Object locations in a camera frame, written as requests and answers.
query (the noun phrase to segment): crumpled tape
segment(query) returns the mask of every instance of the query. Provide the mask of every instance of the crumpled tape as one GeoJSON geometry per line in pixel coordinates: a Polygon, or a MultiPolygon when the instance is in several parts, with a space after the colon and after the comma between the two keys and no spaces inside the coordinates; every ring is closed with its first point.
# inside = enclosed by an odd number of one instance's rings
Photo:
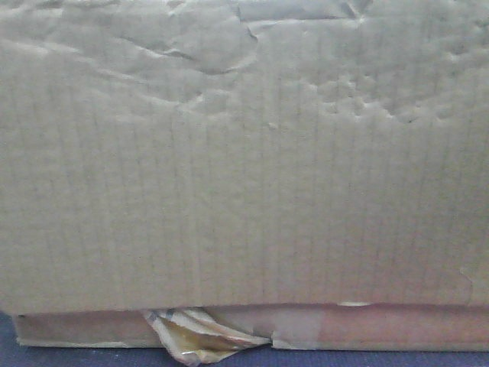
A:
{"type": "Polygon", "coordinates": [[[168,353],[189,367],[270,343],[268,338],[221,325],[200,308],[146,310],[143,315],[168,353]]]}

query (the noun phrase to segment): wrinkled cardboard surface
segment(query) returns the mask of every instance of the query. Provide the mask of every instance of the wrinkled cardboard surface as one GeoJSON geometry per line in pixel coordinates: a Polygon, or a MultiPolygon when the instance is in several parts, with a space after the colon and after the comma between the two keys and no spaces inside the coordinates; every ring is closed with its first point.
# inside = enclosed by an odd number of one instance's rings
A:
{"type": "Polygon", "coordinates": [[[2,309],[487,304],[488,18],[3,1],[2,309]]]}

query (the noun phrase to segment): floor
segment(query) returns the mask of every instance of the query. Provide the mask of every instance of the floor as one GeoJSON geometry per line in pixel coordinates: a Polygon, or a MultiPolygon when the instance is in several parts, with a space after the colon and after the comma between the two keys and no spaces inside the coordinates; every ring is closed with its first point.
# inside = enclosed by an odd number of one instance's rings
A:
{"type": "MultiPolygon", "coordinates": [[[[19,346],[0,313],[0,367],[181,367],[162,349],[63,349],[19,346]]],[[[331,352],[249,349],[213,367],[489,367],[489,352],[331,352]]]]}

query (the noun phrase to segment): cardboard box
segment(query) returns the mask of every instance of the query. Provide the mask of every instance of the cardboard box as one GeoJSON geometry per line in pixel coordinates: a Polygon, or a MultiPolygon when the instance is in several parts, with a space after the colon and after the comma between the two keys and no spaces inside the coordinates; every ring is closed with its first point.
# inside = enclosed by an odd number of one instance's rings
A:
{"type": "Polygon", "coordinates": [[[11,315],[487,306],[486,2],[0,14],[11,315]]]}

